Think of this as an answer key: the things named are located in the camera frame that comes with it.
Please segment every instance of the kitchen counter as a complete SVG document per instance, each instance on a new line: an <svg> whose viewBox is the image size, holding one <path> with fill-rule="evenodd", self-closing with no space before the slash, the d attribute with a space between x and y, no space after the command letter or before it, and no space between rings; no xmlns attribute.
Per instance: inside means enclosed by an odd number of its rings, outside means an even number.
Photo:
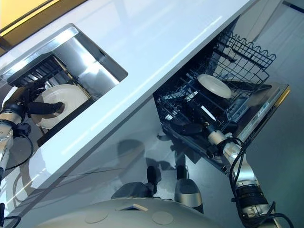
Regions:
<svg viewBox="0 0 304 228"><path fill-rule="evenodd" d="M5 215L33 190L51 188L59 176L69 174L97 142L252 3L89 0L2 56L3 67L74 23L129 74L36 151L29 161L29 180L21 181L16 168L2 181L0 202L6 205Z"/></svg>

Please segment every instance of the gray floor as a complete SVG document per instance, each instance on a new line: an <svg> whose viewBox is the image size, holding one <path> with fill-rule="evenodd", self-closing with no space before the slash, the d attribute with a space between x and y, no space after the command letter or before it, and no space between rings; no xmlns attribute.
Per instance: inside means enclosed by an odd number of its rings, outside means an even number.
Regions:
<svg viewBox="0 0 304 228"><path fill-rule="evenodd" d="M257 43L277 54L268 72L291 93L249 147L248 159L277 211L304 227L304 14L282 5Z"/></svg>

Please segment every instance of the wire basket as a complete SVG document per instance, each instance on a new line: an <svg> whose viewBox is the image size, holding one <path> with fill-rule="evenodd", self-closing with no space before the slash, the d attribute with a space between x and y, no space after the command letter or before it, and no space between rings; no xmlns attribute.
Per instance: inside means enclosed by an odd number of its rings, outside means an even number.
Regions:
<svg viewBox="0 0 304 228"><path fill-rule="evenodd" d="M207 119L224 131L246 112L246 101L268 79L265 70L275 59L274 54L232 32L220 33L210 58L190 66L185 74L175 74L154 93L161 121L174 119L187 124ZM210 95L197 80L200 74L224 82L232 97Z"/></svg>

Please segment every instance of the cable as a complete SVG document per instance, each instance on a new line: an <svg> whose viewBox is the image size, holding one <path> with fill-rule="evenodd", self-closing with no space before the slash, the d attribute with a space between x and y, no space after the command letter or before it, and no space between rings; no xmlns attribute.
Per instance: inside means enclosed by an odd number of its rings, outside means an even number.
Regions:
<svg viewBox="0 0 304 228"><path fill-rule="evenodd" d="M30 155L29 155L29 156L27 157L27 159L24 160L23 162L21 162L21 163L19 163L19 164L17 164L17 165L14 165L14 166L12 166L12 167L9 167L9 168L7 168L6 170L12 170L12 169L14 169L14 168L16 168L16 167L18 167L18 166L23 165L24 163L27 163L27 162L29 161L29 159L30 159L30 158L33 156L33 154L34 154L34 145L33 145L33 142L32 142L32 141L30 140L30 138L28 138L26 135L22 134L21 136L24 137L24 138L26 138L27 141L28 141L29 144L30 144L30 148L31 148Z"/></svg>
<svg viewBox="0 0 304 228"><path fill-rule="evenodd" d="M270 219L274 219L274 218L284 218L287 222L288 225L290 226L290 228L294 228L294 225L292 223L292 221L289 219L289 217L287 217L285 214L282 213L274 213L274 214L270 214L269 215Z"/></svg>
<svg viewBox="0 0 304 228"><path fill-rule="evenodd" d="M290 228L294 228L294 226L292 224L292 221L285 214L282 214L282 213L271 214L271 212L275 209L276 202L273 202L271 204L267 213L263 217L261 217L260 219L258 219L256 221L250 221L249 219L244 218L242 210L240 208L238 196L237 196L237 193L236 193L236 183L237 183L240 171L241 171L241 167L242 167L242 163L243 163L243 159L244 159L244 154L245 154L246 150L244 149L243 142L239 138L232 137L232 138L229 138L229 140L234 140L239 144L239 146L241 146L240 152L238 153L237 157L235 158L235 160L231 164L231 167L230 167L230 170L229 170L229 182L230 182L231 189L232 189L233 196L234 196L233 201L236 203L237 212L238 212L239 217L240 217L242 223L244 224L244 226L245 227L259 227L260 225L262 225L268 219L284 218L288 222L288 225L290 226ZM237 168L237 174L235 176L235 180L233 181L233 170L234 170L234 167L237 164L239 159L240 159L240 162L239 162L239 165L238 165L238 168Z"/></svg>
<svg viewBox="0 0 304 228"><path fill-rule="evenodd" d="M20 216L8 216L5 217L4 220L8 220L8 219L17 219L16 223L12 226L12 228L16 228L17 225L20 223L21 221L21 217Z"/></svg>

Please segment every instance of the white plate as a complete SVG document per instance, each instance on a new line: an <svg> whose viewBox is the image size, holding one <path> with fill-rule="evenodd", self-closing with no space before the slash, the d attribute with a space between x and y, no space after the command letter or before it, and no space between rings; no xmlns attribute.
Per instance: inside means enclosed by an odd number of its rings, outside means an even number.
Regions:
<svg viewBox="0 0 304 228"><path fill-rule="evenodd" d="M59 101L65 104L62 113L51 114L51 115L35 115L32 114L31 118L37 126L51 129L75 109L82 105L88 97L84 92L76 85L57 85L44 91L37 97L36 102L44 103L57 103Z"/></svg>
<svg viewBox="0 0 304 228"><path fill-rule="evenodd" d="M230 88L214 76L202 74L199 75L197 79L199 83L201 83L201 85L210 92L226 99L229 99L231 97Z"/></svg>

